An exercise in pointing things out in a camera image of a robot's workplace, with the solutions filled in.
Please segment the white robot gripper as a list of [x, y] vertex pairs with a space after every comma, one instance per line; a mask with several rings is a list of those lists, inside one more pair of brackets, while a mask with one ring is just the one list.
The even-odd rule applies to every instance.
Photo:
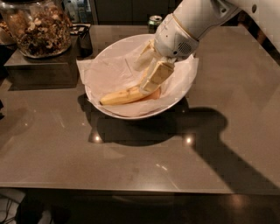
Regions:
[[172, 14], [167, 15], [157, 28], [155, 38], [148, 41], [133, 63], [138, 72], [147, 69], [140, 91], [145, 95], [155, 92], [174, 72], [174, 58], [188, 58], [198, 45], [199, 41], [190, 36]]

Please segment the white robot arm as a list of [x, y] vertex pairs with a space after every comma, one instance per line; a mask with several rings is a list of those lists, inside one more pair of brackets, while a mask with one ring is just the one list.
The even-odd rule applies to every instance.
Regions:
[[135, 61], [137, 71], [147, 71], [140, 91], [146, 95], [156, 91], [173, 73], [176, 60], [187, 59], [211, 29], [240, 11], [245, 11], [280, 51], [280, 0], [183, 0], [165, 17]]

